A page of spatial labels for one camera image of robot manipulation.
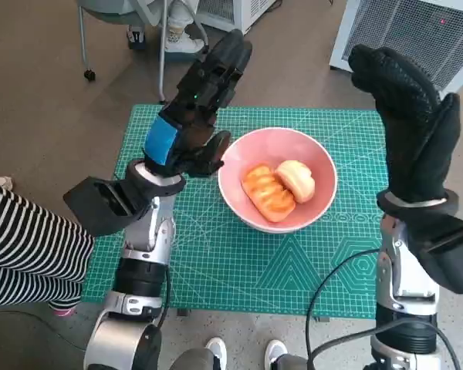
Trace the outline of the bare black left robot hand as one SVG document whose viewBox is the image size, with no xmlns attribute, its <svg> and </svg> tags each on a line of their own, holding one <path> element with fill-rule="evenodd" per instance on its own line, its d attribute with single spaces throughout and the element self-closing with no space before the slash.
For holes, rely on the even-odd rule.
<svg viewBox="0 0 463 370">
<path fill-rule="evenodd" d="M 235 96 L 251 54 L 252 44 L 234 29 L 194 61 L 146 135 L 144 163 L 151 172 L 207 177 L 223 165 L 231 133 L 215 132 L 217 113 Z"/>
</svg>

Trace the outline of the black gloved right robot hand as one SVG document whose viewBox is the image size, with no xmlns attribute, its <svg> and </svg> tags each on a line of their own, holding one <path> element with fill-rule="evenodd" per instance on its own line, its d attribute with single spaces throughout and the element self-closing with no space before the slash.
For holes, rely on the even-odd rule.
<svg viewBox="0 0 463 370">
<path fill-rule="evenodd" d="M 352 83 L 369 93 L 385 129 L 388 190 L 421 203 L 445 198 L 444 181 L 461 133 L 460 97 L 441 97 L 429 75 L 389 48 L 355 45 Z"/>
</svg>

